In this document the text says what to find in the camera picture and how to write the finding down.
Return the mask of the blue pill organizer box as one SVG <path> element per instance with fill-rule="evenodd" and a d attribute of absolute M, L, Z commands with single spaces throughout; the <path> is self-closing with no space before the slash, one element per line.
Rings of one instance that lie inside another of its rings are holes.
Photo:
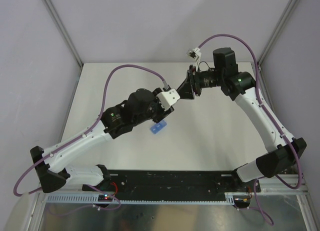
<path fill-rule="evenodd" d="M 156 135 L 158 134 L 162 129 L 164 129 L 167 126 L 167 122 L 165 120 L 161 120 L 158 123 L 155 123 L 153 126 L 150 127 L 150 131 Z"/>

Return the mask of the aluminium frame post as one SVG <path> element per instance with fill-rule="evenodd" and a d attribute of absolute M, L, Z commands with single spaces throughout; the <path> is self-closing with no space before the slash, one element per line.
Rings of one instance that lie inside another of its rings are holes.
<path fill-rule="evenodd" d="M 77 65 L 79 66 L 80 69 L 83 68 L 84 63 L 65 27 L 65 25 L 63 24 L 62 19 L 60 18 L 59 13 L 57 12 L 57 9 L 54 5 L 54 3 L 52 2 L 52 0 L 41 0 L 48 12 L 48 14 L 50 15 L 54 25 L 56 26 L 58 32 L 60 33 L 63 41 L 65 42 L 67 48 L 69 49 L 72 57 L 74 58 L 75 62 L 77 63 Z"/>
<path fill-rule="evenodd" d="M 276 44 L 277 40 L 280 38 L 283 30 L 285 29 L 287 23 L 289 22 L 291 16 L 293 15 L 295 9 L 301 0 L 289 0 L 286 4 L 280 18 L 278 19 L 266 45 L 264 46 L 261 55 L 257 60 L 259 67 L 262 66 L 265 59 L 268 57 L 269 53 L 273 49 L 273 46 Z"/>

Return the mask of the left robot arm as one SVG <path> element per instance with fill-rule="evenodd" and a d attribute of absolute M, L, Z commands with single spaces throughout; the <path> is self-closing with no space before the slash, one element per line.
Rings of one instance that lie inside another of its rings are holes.
<path fill-rule="evenodd" d="M 91 187 L 107 190 L 111 185 L 111 176 L 104 165 L 75 167 L 71 162 L 95 146 L 131 132 L 145 121 L 159 123 L 174 111 L 173 105 L 179 99 L 175 89 L 149 91 L 140 88 L 131 93 L 127 100 L 106 109 L 93 128 L 87 128 L 49 148 L 32 148 L 30 154 L 42 191 L 52 193 L 65 185 L 81 185 L 85 190 Z"/>

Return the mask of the left aluminium frame post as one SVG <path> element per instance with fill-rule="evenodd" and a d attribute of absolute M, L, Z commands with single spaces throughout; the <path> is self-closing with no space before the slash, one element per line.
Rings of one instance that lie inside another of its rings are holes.
<path fill-rule="evenodd" d="M 60 18 L 59 13 L 57 12 L 57 9 L 54 5 L 54 3 L 52 2 L 52 0 L 41 0 L 48 12 L 48 14 L 50 15 L 54 25 L 56 26 L 58 32 L 60 33 L 63 41 L 65 42 L 67 48 L 69 49 L 72 57 L 74 58 L 75 62 L 77 63 L 77 65 L 79 66 L 80 69 L 83 68 L 84 63 L 65 27 L 65 25 L 63 24 L 62 19 Z"/>

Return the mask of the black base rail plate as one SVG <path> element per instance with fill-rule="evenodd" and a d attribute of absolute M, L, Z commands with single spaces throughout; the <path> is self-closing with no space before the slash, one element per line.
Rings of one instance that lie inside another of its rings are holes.
<path fill-rule="evenodd" d="M 254 181 L 237 181 L 232 171 L 168 171 L 110 169 L 101 191 L 117 191 L 117 198 L 152 201 L 200 201 L 222 198 L 225 193 L 260 192 Z"/>

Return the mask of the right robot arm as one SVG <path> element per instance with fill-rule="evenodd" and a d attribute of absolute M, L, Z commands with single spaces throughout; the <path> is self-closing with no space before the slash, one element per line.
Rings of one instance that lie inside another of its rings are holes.
<path fill-rule="evenodd" d="M 249 72 L 240 72 L 235 52 L 229 48 L 213 51 L 214 67 L 201 71 L 200 48 L 190 50 L 188 56 L 195 60 L 186 73 L 186 79 L 177 91 L 183 100 L 193 100 L 203 89 L 219 87 L 225 96 L 234 101 L 248 116 L 259 133 L 266 154 L 234 170 L 232 188 L 238 192 L 249 186 L 249 181 L 260 177 L 272 178 L 297 164 L 307 144 L 295 138 L 279 121 L 264 101 L 255 79 Z"/>

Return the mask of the right aluminium frame post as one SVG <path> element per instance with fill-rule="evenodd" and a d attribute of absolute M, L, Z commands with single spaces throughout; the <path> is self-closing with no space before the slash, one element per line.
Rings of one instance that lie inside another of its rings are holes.
<path fill-rule="evenodd" d="M 276 44 L 277 40 L 280 38 L 283 30 L 285 29 L 287 23 L 289 22 L 291 16 L 293 15 L 295 9 L 301 0 L 289 0 L 286 4 L 280 18 L 278 19 L 266 45 L 264 46 L 261 55 L 257 60 L 259 67 L 262 66 L 265 59 L 268 57 L 269 53 L 273 49 L 273 46 Z"/>

